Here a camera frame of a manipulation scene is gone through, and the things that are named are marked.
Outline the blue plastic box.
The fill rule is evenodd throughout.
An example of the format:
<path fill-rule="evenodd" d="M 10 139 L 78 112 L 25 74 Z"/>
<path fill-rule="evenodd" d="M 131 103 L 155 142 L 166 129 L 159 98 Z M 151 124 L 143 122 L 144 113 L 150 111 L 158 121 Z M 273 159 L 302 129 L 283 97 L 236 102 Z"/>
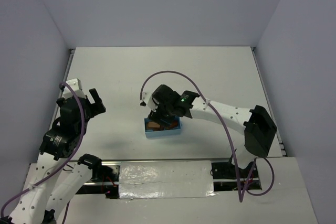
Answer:
<path fill-rule="evenodd" d="M 161 129 L 159 131 L 147 131 L 145 128 L 145 125 L 150 122 L 151 120 L 145 118 L 144 119 L 144 134 L 146 138 L 163 138 L 163 137 L 168 137 L 168 136 L 176 136 L 176 135 L 180 135 L 182 133 L 182 123 L 179 117 L 176 117 L 175 120 L 179 121 L 179 126 L 171 129 L 171 130 L 167 130 L 165 129 L 165 127 L 161 127 Z"/>

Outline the light wood rectangular block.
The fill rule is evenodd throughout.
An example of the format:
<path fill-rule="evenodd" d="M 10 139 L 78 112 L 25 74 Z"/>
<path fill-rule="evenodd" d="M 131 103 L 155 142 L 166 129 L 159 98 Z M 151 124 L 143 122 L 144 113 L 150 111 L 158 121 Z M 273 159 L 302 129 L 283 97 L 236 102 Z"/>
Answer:
<path fill-rule="evenodd" d="M 145 125 L 147 131 L 159 131 L 161 126 L 156 122 L 150 121 Z"/>

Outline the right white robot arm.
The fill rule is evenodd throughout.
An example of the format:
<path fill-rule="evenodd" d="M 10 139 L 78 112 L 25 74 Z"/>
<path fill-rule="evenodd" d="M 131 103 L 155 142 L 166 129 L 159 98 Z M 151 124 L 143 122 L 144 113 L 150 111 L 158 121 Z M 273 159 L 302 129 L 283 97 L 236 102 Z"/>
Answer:
<path fill-rule="evenodd" d="M 238 144 L 228 139 L 234 150 L 224 168 L 229 179 L 251 176 L 253 162 L 268 157 L 277 132 L 273 119 L 259 105 L 252 109 L 239 108 L 204 99 L 197 92 L 186 90 L 178 94 L 165 84 L 153 92 L 142 92 L 140 101 L 141 106 L 150 108 L 149 120 L 161 127 L 170 127 L 176 117 L 186 117 L 217 123 L 241 134 L 243 140 Z"/>

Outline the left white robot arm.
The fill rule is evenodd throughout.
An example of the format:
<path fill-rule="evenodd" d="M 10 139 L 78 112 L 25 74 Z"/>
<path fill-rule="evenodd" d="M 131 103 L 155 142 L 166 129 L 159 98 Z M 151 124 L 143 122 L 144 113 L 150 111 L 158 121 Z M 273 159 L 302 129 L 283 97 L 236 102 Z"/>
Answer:
<path fill-rule="evenodd" d="M 90 89 L 91 103 L 81 89 L 62 85 L 57 100 L 60 116 L 45 133 L 39 148 L 35 173 L 29 185 L 1 208 L 1 223 L 56 223 L 81 186 L 98 176 L 102 160 L 94 155 L 81 156 L 68 177 L 56 185 L 60 173 L 79 149 L 90 119 L 106 112 L 96 89 Z"/>

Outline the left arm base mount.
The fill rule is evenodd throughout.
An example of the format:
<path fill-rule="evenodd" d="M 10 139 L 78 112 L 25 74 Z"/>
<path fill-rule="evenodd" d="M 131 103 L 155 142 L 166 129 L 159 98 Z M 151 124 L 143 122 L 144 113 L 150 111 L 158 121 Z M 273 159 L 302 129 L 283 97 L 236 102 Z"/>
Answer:
<path fill-rule="evenodd" d="M 108 199 L 119 199 L 119 175 L 120 165 L 102 165 L 92 182 L 99 194 Z"/>

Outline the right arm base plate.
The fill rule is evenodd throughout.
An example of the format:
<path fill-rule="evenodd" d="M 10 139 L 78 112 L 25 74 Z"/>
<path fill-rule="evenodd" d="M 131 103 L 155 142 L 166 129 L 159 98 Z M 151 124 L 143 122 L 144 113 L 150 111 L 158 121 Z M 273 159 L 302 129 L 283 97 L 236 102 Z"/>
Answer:
<path fill-rule="evenodd" d="M 240 179 L 246 179 L 252 168 L 253 162 L 250 162 L 244 169 L 239 168 Z M 211 163 L 211 175 L 214 179 L 237 179 L 235 166 L 229 162 L 214 162 Z"/>

